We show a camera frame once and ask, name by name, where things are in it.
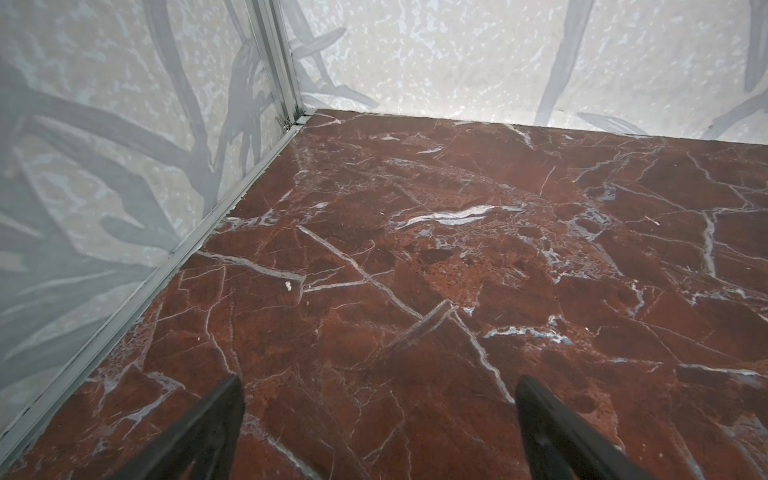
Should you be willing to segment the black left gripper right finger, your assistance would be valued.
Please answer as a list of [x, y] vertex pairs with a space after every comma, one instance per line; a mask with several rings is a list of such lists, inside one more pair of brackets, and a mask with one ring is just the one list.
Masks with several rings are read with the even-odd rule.
[[530, 375], [515, 388], [522, 444], [533, 479], [650, 479], [652, 475]]

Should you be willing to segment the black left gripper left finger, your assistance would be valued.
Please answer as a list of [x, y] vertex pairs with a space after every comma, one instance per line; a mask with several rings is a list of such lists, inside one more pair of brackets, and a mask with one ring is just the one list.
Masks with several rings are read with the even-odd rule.
[[241, 379], [230, 374], [112, 477], [227, 479], [244, 413]]

